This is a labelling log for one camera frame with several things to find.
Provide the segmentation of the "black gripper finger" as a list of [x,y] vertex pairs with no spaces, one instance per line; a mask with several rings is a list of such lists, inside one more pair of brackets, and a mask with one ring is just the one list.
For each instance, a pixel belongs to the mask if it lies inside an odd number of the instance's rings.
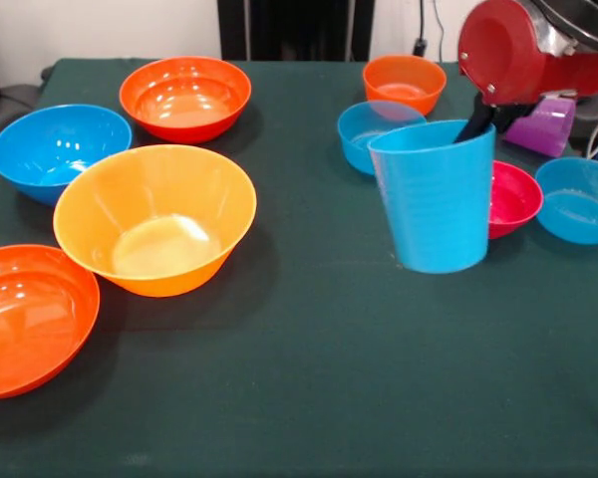
[[519,119],[533,112],[533,104],[511,104],[499,106],[495,110],[495,128],[498,133],[506,133]]
[[483,134],[491,125],[495,114],[496,107],[487,104],[483,99],[483,93],[478,92],[473,99],[472,114],[455,138],[454,143],[471,140]]

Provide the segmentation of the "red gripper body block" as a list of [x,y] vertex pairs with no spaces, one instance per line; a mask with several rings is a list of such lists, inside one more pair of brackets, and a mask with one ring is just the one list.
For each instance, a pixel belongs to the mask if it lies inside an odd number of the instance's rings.
[[489,105],[595,96],[598,1],[482,1],[462,25],[457,52]]

